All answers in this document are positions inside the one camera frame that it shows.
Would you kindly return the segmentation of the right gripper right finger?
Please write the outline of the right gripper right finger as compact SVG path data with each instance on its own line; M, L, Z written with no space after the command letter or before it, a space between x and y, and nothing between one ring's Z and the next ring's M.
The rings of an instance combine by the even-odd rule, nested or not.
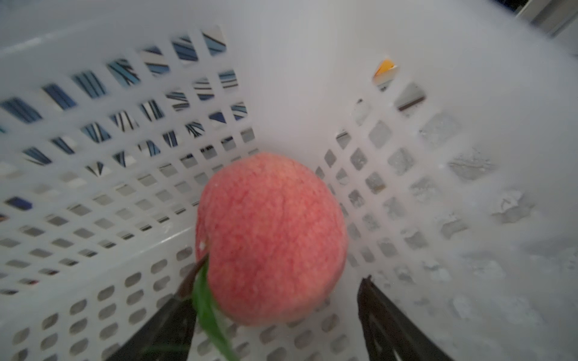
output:
M371 277L361 280L357 301L370 361L452 361L373 283Z

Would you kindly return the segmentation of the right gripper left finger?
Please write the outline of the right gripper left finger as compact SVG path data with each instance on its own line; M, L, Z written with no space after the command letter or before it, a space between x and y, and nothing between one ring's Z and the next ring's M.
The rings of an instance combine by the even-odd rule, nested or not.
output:
M197 310L192 302L194 284L207 260L207 257L202 257L182 281L176 293L108 359L186 360L197 323Z

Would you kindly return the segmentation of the pink peach with leaf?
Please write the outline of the pink peach with leaf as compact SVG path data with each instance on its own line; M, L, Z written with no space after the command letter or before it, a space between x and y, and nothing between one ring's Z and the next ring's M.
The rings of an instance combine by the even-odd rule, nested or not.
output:
M219 170L198 204L191 292L211 343L235 360L223 318L268 326L312 313L340 279L348 242L340 204L305 165L258 153Z

